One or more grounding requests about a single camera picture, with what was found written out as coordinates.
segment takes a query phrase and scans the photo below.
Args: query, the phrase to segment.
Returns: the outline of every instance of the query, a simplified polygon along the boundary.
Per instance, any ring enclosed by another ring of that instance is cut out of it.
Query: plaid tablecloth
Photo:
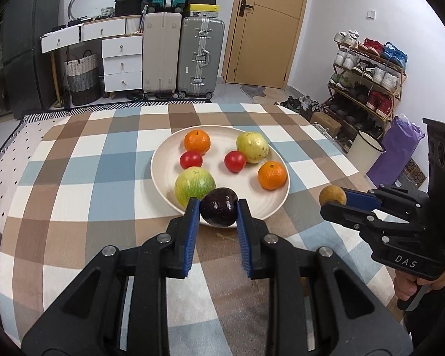
[[[57,121],[31,157],[8,213],[0,250],[0,311],[18,344],[43,311],[102,247],[126,249],[164,231],[176,213],[150,177],[154,150],[196,125],[257,131],[290,172],[290,194],[266,222],[295,246],[332,247],[387,305],[392,281],[353,230],[324,221],[328,183],[368,184],[301,116],[274,105],[182,104],[83,113]],[[168,280],[175,355],[261,355],[268,284],[247,279],[235,230],[200,226],[186,280]]]

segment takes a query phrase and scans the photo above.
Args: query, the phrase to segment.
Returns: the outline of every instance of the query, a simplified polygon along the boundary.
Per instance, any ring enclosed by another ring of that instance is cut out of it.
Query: shoe rack
[[[377,90],[382,92],[383,94],[389,96],[392,99],[392,108],[390,110],[390,113],[388,114],[387,117],[383,117],[382,115],[378,114],[375,110],[372,110],[370,108],[368,108],[366,105],[360,103],[359,101],[357,101],[355,98],[351,97],[348,94],[348,91],[346,90],[342,90],[338,87],[336,87],[335,85],[332,84],[328,84],[328,90],[330,92],[330,97],[333,96],[336,92],[338,92],[339,94],[345,96],[346,98],[350,99],[353,103],[355,103],[357,106],[359,106],[360,108],[363,108],[364,110],[366,110],[368,112],[368,114],[373,115],[375,117],[375,119],[378,119],[381,121],[381,123],[383,124],[383,128],[384,128],[384,133],[387,131],[387,128],[389,127],[389,123],[392,121],[392,119],[394,119],[394,113],[395,110],[397,108],[397,105],[400,103],[401,98],[402,98],[402,86],[405,82],[405,80],[407,79],[407,75],[406,73],[404,73],[402,71],[402,68],[399,67],[398,65],[391,63],[381,57],[376,56],[373,53],[369,53],[369,52],[365,52],[362,51],[361,49],[357,49],[357,48],[352,48],[349,47],[345,44],[339,43],[339,42],[335,42],[338,45],[338,49],[344,48],[344,49],[348,49],[348,52],[354,53],[359,55],[360,57],[373,61],[374,63],[378,64],[380,66],[380,68],[386,69],[387,71],[390,69],[392,71],[396,72],[396,75],[400,76],[400,84],[399,87],[397,87],[395,92],[390,92],[389,90],[385,89],[383,86],[376,84],[375,82],[372,82],[370,79],[368,79],[367,77],[364,77],[363,75],[360,75],[358,73],[355,73],[354,71],[349,71],[343,67],[340,67],[336,64],[333,64],[333,69],[335,71],[335,73],[339,73],[340,75],[344,75],[345,73],[349,73],[350,74],[350,80],[351,81],[357,81],[359,80],[359,82],[361,84],[366,85],[367,87],[370,88],[370,90]],[[347,127],[348,129],[350,129],[352,132],[357,133],[357,129],[352,126],[351,124],[349,124],[348,122],[346,122],[344,119],[341,119],[339,116],[337,116],[335,113],[333,113],[329,108],[325,107],[325,111],[326,113],[332,117],[333,119],[335,119],[338,123],[340,123],[342,126]]]

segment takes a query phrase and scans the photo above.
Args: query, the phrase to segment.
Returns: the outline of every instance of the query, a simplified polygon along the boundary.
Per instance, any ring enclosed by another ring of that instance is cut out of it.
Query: screw
[[[102,249],[102,254],[104,254],[104,256],[106,257],[110,257],[113,256],[115,254],[116,250],[115,250],[115,246],[106,246],[104,249]]]
[[[331,257],[333,255],[333,250],[328,246],[322,246],[318,251],[322,257]]]
[[[171,235],[169,235],[168,233],[159,234],[157,236],[157,241],[160,242],[161,244],[167,244],[168,242],[171,241]]]
[[[279,238],[275,234],[267,234],[264,237],[264,241],[267,242],[267,244],[276,244]]]

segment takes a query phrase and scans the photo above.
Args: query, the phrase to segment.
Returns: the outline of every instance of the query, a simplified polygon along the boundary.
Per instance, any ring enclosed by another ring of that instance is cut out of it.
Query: white plate
[[[153,153],[150,163],[152,180],[160,195],[171,207],[184,214],[174,195],[174,183],[178,175],[183,172],[180,166],[180,157],[186,151],[183,140],[192,129],[205,131],[211,139],[211,148],[203,155],[202,168],[211,173],[216,187],[228,187],[235,191],[238,198],[247,199],[250,213],[254,218],[264,220],[280,209],[288,196],[290,177],[287,176],[287,181],[282,187],[272,191],[264,190],[257,180],[259,168],[267,161],[280,162],[287,170],[280,155],[269,146],[268,155],[262,162],[254,165],[248,163],[241,172],[231,173],[224,165],[224,157],[228,152],[236,150],[236,139],[244,131],[224,126],[196,126],[182,129],[169,136]],[[209,226],[202,218],[200,221]]]

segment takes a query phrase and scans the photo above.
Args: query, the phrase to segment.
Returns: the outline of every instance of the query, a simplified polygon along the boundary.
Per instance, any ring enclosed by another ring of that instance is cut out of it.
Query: dark purple fruit
[[[237,195],[227,187],[214,189],[201,200],[199,211],[211,226],[231,226],[237,218]]]

